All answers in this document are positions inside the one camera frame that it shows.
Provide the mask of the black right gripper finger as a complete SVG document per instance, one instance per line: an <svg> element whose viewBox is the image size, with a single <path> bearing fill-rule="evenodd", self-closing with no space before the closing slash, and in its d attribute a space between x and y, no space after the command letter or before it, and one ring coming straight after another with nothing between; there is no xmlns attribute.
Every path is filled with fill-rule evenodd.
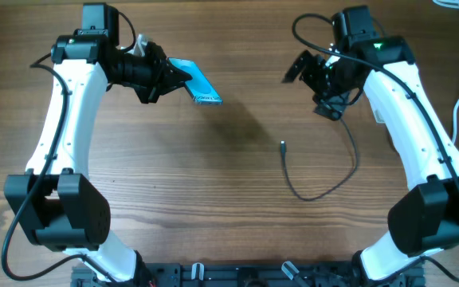
<svg viewBox="0 0 459 287"><path fill-rule="evenodd" d="M313 56L308 50L303 51L284 75L282 83L292 83L311 64L312 59Z"/></svg>
<svg viewBox="0 0 459 287"><path fill-rule="evenodd" d="M319 104L315 107L314 113L328 120L339 120L342 112L333 108L331 105Z"/></svg>

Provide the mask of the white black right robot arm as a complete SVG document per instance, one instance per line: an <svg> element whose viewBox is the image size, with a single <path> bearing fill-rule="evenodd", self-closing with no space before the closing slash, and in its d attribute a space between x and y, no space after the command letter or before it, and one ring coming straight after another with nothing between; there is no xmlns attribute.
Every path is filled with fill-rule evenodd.
<svg viewBox="0 0 459 287"><path fill-rule="evenodd" d="M379 34L367 6L348 7L328 23L332 46L307 42L284 81L303 81L313 91L315 113L332 121L342 121L345 110L366 96L386 125L408 186L387 215L387 232L354 255L343 283L412 286L416 268L459 245L459 151L403 37Z"/></svg>

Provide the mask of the blue screen Galaxy smartphone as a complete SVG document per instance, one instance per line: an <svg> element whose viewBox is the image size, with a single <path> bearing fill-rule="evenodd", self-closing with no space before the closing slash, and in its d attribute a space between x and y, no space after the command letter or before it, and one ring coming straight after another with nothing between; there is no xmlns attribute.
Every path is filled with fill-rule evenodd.
<svg viewBox="0 0 459 287"><path fill-rule="evenodd" d="M198 105L223 104L223 99L193 61L170 58L170 62L175 68L191 75L192 79L187 81L185 86L193 102Z"/></svg>

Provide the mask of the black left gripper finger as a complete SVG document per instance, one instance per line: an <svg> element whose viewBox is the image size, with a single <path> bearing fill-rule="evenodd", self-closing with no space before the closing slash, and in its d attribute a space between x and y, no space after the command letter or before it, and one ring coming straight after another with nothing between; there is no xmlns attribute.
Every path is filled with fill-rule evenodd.
<svg viewBox="0 0 459 287"><path fill-rule="evenodd" d="M167 82L162 82L158 85L158 95L163 96L168 94L169 92L173 92L174 90L178 88L184 88L185 87L185 82L180 81L180 82L173 82L173 83L167 83Z"/></svg>
<svg viewBox="0 0 459 287"><path fill-rule="evenodd" d="M163 66L163 82L186 82L192 76L180 68L175 67L169 59L166 59Z"/></svg>

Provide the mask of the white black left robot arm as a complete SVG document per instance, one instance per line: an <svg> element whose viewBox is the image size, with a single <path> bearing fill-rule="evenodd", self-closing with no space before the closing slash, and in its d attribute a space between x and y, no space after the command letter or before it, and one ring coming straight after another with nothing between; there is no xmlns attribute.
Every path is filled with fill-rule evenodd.
<svg viewBox="0 0 459 287"><path fill-rule="evenodd" d="M21 175L9 175L4 195L14 212L10 231L80 260L105 286L153 286L141 255L111 229L107 199L90 183L88 157L96 114L113 85L131 88L143 104L178 88L210 90L191 61L170 58L152 41L120 46L122 12L86 3L82 25L49 52L53 90L37 147Z"/></svg>

